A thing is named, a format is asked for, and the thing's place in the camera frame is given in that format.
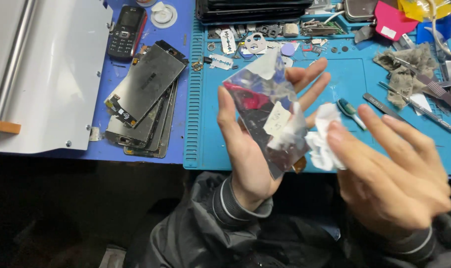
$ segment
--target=green toothbrush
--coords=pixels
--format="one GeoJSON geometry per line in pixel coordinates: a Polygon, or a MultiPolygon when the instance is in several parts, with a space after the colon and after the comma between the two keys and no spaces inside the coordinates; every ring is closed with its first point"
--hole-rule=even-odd
{"type": "Polygon", "coordinates": [[[356,114],[356,109],[347,100],[341,98],[336,102],[336,105],[345,115],[351,117],[363,130],[368,130],[363,121],[361,121],[356,114]]]}

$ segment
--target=black feature phone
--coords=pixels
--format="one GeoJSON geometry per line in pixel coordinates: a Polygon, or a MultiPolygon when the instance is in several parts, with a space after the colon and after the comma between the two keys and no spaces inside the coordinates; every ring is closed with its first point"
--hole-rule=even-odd
{"type": "Polygon", "coordinates": [[[108,48],[108,55],[112,59],[128,61],[133,58],[147,18],[143,8],[124,6],[121,9],[108,48]]]}

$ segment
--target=yellow plastic bag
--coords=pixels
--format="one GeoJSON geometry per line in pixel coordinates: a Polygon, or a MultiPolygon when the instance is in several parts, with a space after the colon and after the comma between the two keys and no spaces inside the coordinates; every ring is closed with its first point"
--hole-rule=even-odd
{"type": "MultiPolygon", "coordinates": [[[[451,14],[451,0],[434,0],[437,7],[437,19],[451,14]]],[[[406,13],[406,17],[417,21],[432,19],[431,5],[427,0],[399,0],[398,7],[406,13]]]]}

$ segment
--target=hand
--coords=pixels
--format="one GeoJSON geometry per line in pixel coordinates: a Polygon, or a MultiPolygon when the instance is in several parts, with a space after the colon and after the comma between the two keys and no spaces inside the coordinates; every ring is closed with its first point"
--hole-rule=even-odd
{"type": "Polygon", "coordinates": [[[341,196],[370,231],[390,240],[426,229],[451,210],[451,188],[434,141],[389,115],[380,119],[363,104],[358,113],[386,157],[332,122],[328,143],[349,168],[338,172],[341,196]]]}
{"type": "MultiPolygon", "coordinates": [[[[298,93],[317,78],[326,68],[327,60],[320,58],[308,68],[288,68],[285,75],[298,93]]],[[[323,92],[330,81],[330,74],[323,73],[298,100],[305,111],[323,92]]],[[[218,90],[219,114],[217,123],[227,146],[232,164],[232,188],[237,201],[249,211],[254,211],[267,198],[271,197],[282,182],[270,175],[267,162],[258,144],[245,128],[235,120],[235,104],[229,92],[222,86],[218,90]]],[[[312,127],[315,113],[306,121],[312,127]]]]}

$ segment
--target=crumpled paper towel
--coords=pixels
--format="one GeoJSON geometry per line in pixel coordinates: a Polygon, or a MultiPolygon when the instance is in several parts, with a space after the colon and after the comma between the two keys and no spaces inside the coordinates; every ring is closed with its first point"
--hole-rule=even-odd
{"type": "Polygon", "coordinates": [[[305,137],[306,143],[312,150],[310,157],[313,166],[326,171],[335,168],[346,169],[345,165],[336,158],[326,141],[328,127],[334,120],[341,123],[341,113],[335,103],[326,103],[319,106],[315,119],[315,126],[318,131],[309,131],[305,137]]]}

